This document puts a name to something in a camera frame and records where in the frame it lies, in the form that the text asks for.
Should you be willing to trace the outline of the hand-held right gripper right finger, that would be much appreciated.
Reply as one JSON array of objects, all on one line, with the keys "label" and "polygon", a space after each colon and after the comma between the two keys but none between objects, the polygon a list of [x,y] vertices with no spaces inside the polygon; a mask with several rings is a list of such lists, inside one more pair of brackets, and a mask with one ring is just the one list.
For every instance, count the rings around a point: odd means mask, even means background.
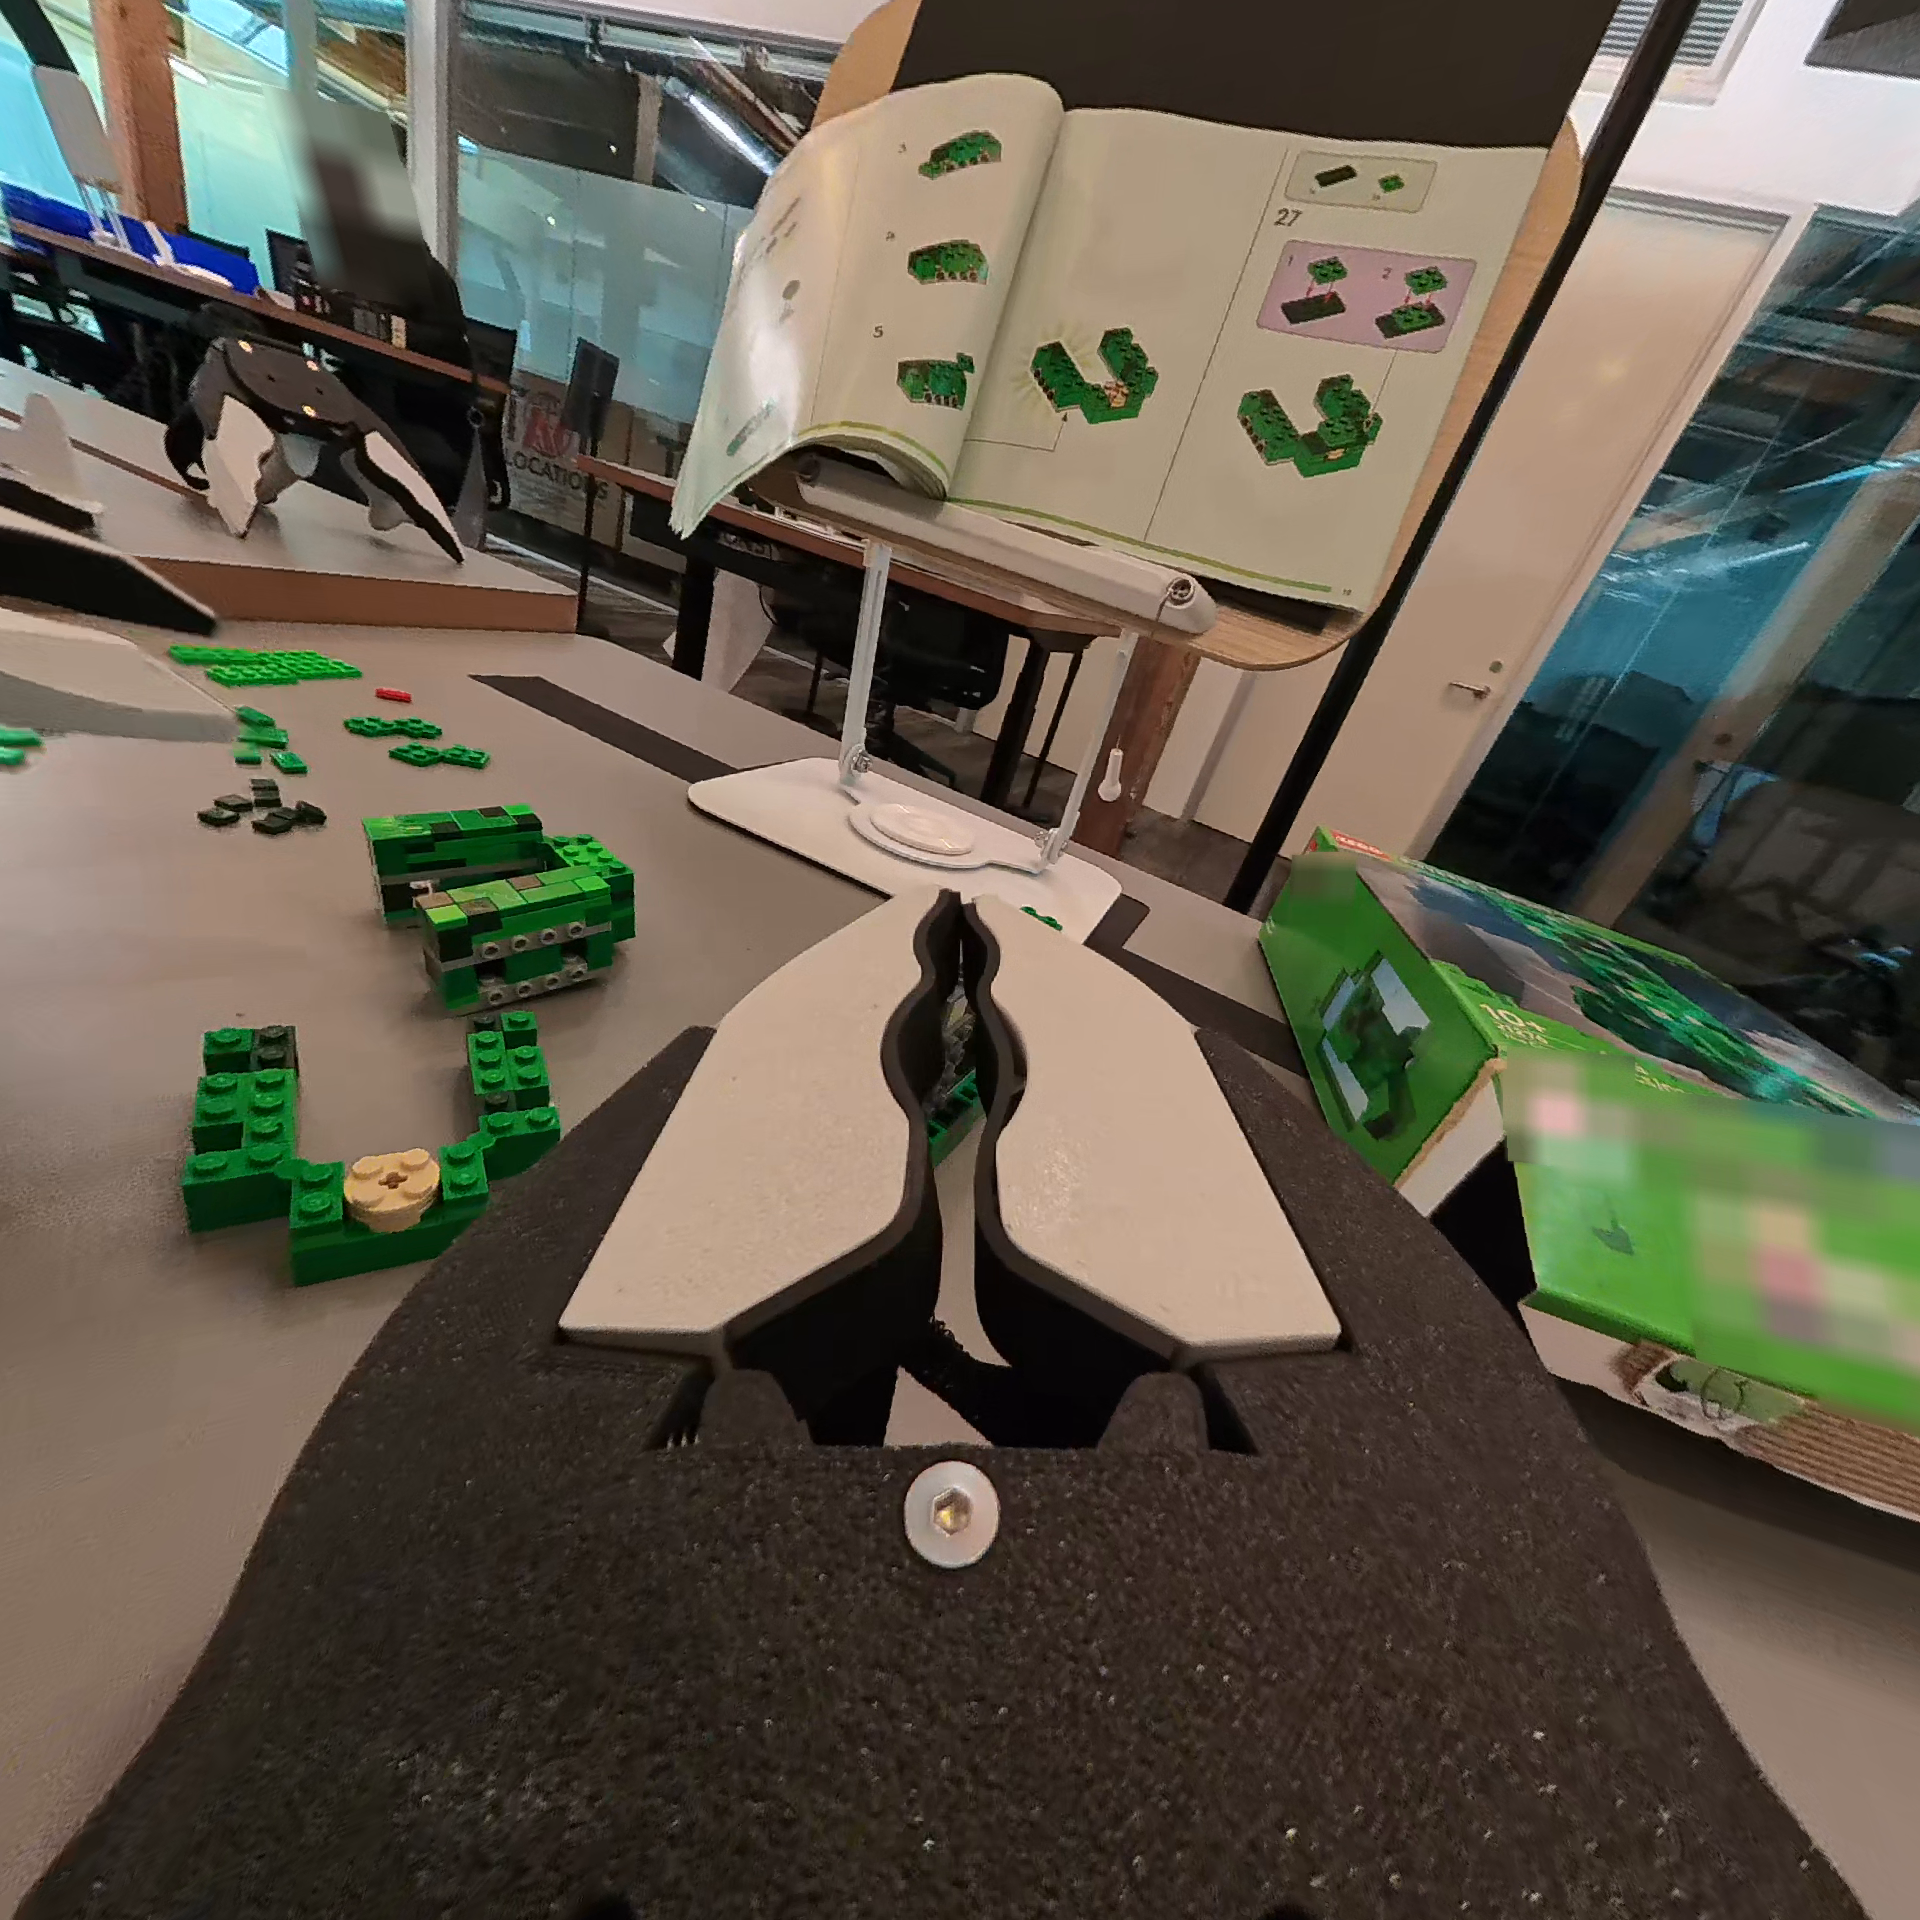
[{"label": "hand-held right gripper right finger", "polygon": [[1341,1320],[1192,1024],[995,895],[965,914],[986,1128],[972,1287],[1037,1374],[1326,1352]]}]

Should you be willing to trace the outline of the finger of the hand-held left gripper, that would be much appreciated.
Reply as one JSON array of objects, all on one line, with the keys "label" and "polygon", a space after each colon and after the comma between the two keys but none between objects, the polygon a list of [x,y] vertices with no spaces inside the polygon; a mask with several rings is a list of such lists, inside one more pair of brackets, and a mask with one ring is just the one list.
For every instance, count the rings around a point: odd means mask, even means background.
[{"label": "finger of the hand-held left gripper", "polygon": [[40,733],[217,742],[238,736],[225,702],[127,636],[71,621],[2,624],[2,722]]},{"label": "finger of the hand-held left gripper", "polygon": [[146,562],[13,508],[2,508],[2,598],[185,636],[221,625],[219,614]]}]

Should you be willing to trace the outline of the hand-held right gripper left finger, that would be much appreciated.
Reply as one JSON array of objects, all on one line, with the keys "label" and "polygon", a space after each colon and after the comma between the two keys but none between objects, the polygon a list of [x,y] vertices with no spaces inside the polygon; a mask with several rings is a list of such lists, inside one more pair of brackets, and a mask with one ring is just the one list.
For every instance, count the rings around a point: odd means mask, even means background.
[{"label": "hand-held right gripper left finger", "polygon": [[768,1374],[871,1374],[932,1309],[924,1100],[961,898],[916,887],[713,1029],[565,1305],[570,1342]]}]

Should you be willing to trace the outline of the small green brick piece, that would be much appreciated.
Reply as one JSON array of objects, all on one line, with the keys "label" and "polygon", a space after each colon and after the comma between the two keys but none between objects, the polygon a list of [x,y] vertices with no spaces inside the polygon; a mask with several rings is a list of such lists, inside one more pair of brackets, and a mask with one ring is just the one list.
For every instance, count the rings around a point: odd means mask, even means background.
[{"label": "small green brick piece", "polygon": [[924,1101],[931,1162],[942,1163],[983,1116],[979,1088],[979,1022],[963,986],[940,1016],[940,1074]]}]

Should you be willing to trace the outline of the grey desk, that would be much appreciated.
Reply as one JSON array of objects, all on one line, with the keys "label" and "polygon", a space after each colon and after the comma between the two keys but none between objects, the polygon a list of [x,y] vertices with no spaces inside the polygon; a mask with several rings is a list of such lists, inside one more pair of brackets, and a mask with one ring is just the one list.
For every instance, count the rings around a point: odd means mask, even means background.
[{"label": "grey desk", "polygon": [[[541,1009],[578,1126],[691,1024],[720,1017],[875,894],[720,827],[589,726],[633,722],[729,766],[800,729],[578,636],[230,625],[362,681],[243,692],[291,727],[324,827],[197,810],[246,772],[221,745],[55,736],[4,772],[4,1915],[139,1754],[204,1650],[326,1404],[420,1269],[294,1287],[268,1226],[197,1235],[181,1159],[201,1034],[299,1027],[301,1148],[336,1159],[467,1129],[458,1026],[373,902],[362,820],[532,804],[637,872],[612,982]],[[373,696],[412,692],[412,704]],[[487,769],[410,766],[418,715]]]}]

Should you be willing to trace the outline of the grey side table wooden edge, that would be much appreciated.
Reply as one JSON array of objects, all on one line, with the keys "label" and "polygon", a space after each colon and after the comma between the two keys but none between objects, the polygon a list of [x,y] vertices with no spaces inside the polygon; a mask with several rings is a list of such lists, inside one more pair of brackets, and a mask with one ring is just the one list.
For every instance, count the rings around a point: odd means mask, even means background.
[{"label": "grey side table wooden edge", "polygon": [[164,430],[125,406],[58,380],[2,363],[2,411],[17,421],[28,396],[53,399],[75,444],[100,533],[151,564],[221,618],[301,625],[369,625],[454,632],[575,629],[575,590],[545,581],[505,558],[470,549],[444,555],[420,527],[378,531],[360,501],[299,484],[228,531],[164,453]]}]

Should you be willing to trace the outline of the stack of bright green plates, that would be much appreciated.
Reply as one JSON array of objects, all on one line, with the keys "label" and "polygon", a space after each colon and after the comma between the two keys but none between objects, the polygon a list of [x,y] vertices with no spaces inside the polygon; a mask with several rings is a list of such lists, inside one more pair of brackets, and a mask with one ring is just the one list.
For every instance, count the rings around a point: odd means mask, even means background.
[{"label": "stack of bright green plates", "polygon": [[302,646],[253,648],[178,640],[166,648],[166,656],[175,663],[204,671],[209,683],[228,689],[364,677],[364,669],[354,661]]}]

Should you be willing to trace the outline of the group of dark green tiles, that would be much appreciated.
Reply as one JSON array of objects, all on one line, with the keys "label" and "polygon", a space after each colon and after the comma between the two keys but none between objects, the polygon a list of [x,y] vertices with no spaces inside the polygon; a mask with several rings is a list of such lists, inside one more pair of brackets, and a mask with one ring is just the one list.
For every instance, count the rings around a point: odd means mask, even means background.
[{"label": "group of dark green tiles", "polygon": [[250,780],[246,788],[221,793],[197,810],[204,827],[227,829],[243,823],[265,838],[320,829],[329,813],[320,804],[289,798],[277,780]]}]

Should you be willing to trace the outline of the green toy set box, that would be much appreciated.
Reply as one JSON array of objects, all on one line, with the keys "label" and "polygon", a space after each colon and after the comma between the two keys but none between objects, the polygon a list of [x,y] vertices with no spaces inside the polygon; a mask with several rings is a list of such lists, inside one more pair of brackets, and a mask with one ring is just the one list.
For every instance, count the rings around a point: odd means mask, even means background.
[{"label": "green toy set box", "polygon": [[1553,1376],[1916,1521],[1916,1104],[1826,1005],[1326,829],[1260,950],[1333,1131]]}]

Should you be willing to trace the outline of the spare black and white gripper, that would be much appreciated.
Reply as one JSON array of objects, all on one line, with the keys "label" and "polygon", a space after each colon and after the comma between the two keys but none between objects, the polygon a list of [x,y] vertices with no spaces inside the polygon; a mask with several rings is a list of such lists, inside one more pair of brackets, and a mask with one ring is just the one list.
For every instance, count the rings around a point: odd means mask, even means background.
[{"label": "spare black and white gripper", "polygon": [[348,481],[369,523],[422,529],[454,564],[456,525],[399,434],[301,347],[215,337],[162,430],[164,453],[232,538],[294,484]]}]

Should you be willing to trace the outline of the white book stand wooden board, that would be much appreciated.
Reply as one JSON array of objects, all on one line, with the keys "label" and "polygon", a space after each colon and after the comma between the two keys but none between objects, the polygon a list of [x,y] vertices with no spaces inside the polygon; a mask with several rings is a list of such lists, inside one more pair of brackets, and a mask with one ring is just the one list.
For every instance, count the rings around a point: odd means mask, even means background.
[{"label": "white book stand wooden board", "polygon": [[[809,131],[913,85],[1010,74],[1051,83],[1066,107],[1140,107],[1256,130],[1456,145],[1547,138],[1547,164],[1415,487],[1395,567],[1517,325],[1525,288],[1542,274],[1550,233],[1573,209],[1569,112],[1614,12],[1614,3],[1468,1],[882,3],[833,57]],[[1275,663],[1291,665],[1342,646],[1390,578],[1365,611],[1238,588],[904,490],[877,462],[831,446],[804,446],[745,486],[863,547],[849,709],[836,755],[704,780],[689,791],[691,802],[881,894],[947,886],[963,899],[996,895],[1057,915],[1081,940],[1116,899],[1118,883],[1071,857],[1069,840],[1138,640],[1226,659],[1231,640],[1254,637],[1273,646]],[[866,702],[895,562],[951,567],[1014,609],[1044,604],[1095,633],[1116,636],[1116,668],[1066,813],[1044,838],[907,785],[869,751]]]}]

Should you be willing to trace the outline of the green and grey brick build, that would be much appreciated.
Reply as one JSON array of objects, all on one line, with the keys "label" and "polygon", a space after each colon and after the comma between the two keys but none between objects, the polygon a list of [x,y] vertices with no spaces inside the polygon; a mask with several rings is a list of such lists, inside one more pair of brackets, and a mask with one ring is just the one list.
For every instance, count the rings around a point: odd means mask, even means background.
[{"label": "green and grey brick build", "polygon": [[637,875],[594,833],[549,832],[526,804],[362,820],[380,917],[420,941],[454,1016],[608,971],[637,931]]}]

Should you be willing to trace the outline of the black slanted pole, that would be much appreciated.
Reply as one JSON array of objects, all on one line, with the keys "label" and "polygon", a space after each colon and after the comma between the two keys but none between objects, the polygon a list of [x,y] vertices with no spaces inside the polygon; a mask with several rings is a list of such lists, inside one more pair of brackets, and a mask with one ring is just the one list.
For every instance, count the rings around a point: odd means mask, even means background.
[{"label": "black slanted pole", "polygon": [[1653,6],[1649,22],[1639,38],[1632,57],[1626,61],[1620,81],[1614,85],[1609,106],[1596,126],[1595,138],[1577,167],[1577,194],[1563,228],[1554,240],[1542,271],[1521,309],[1505,345],[1500,360],[1489,375],[1485,392],[1479,396],[1475,413],[1460,431],[1459,446],[1436,484],[1427,509],[1416,520],[1407,541],[1404,555],[1384,590],[1381,604],[1371,611],[1351,637],[1341,661],[1313,709],[1302,739],[1282,774],[1273,800],[1260,817],[1251,850],[1243,857],[1226,894],[1224,906],[1232,910],[1251,910],[1263,883],[1273,873],[1285,853],[1291,829],[1301,821],[1313,790],[1328,768],[1334,747],[1356,702],[1369,683],[1387,641],[1393,636],[1404,604],[1421,579],[1432,547],[1462,491],[1489,431],[1498,420],[1505,399],[1510,396],[1525,360],[1535,345],[1542,324],[1547,321],[1554,300],[1558,297],[1578,251],[1595,225],[1602,204],[1614,186],[1651,107],[1660,97],[1677,52],[1685,42],[1699,12],[1697,1],[1659,1]]}]

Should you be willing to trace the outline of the green U-shaped brick assembly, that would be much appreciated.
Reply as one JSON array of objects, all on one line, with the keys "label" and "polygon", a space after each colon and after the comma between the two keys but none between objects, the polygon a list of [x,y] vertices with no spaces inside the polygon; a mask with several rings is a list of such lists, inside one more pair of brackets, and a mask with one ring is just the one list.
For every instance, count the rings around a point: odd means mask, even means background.
[{"label": "green U-shaped brick assembly", "polygon": [[475,1128],[434,1148],[348,1162],[301,1155],[292,1024],[211,1027],[203,1068],[178,1183],[187,1226],[204,1233],[285,1223],[301,1285],[441,1256],[489,1211],[505,1180],[534,1168],[565,1138],[538,1017],[529,1009],[468,1020]]}]

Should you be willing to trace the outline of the black office chair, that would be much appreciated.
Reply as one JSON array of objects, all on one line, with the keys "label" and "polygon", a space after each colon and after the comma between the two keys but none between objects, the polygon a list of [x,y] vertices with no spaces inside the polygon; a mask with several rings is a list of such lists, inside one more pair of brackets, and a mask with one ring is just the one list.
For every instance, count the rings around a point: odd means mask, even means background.
[{"label": "black office chair", "polygon": [[[859,595],[838,588],[826,594],[761,588],[761,604],[779,633],[815,654],[807,704],[790,715],[822,731],[826,724],[817,715],[822,671],[826,663],[852,665]],[[947,762],[901,733],[899,709],[948,706],[979,712],[993,704],[1008,637],[1007,621],[996,615],[913,588],[891,588],[871,685],[869,754],[958,788],[958,774]]]}]

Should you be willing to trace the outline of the white door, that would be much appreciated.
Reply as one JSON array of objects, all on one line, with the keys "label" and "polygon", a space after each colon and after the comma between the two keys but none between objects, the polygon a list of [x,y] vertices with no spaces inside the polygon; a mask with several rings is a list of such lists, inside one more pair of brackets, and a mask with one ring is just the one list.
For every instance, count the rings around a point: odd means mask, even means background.
[{"label": "white door", "polygon": [[1812,219],[1609,195],[1285,838],[1425,851]]}]

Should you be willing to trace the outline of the open building instruction booklet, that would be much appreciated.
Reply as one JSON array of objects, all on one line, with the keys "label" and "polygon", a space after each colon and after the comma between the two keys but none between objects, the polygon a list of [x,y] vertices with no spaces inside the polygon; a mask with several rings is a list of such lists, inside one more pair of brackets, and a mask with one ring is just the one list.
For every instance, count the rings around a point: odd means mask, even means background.
[{"label": "open building instruction booklet", "polygon": [[1548,158],[892,92],[768,179],[676,477],[803,448],[1243,590],[1366,611]]}]

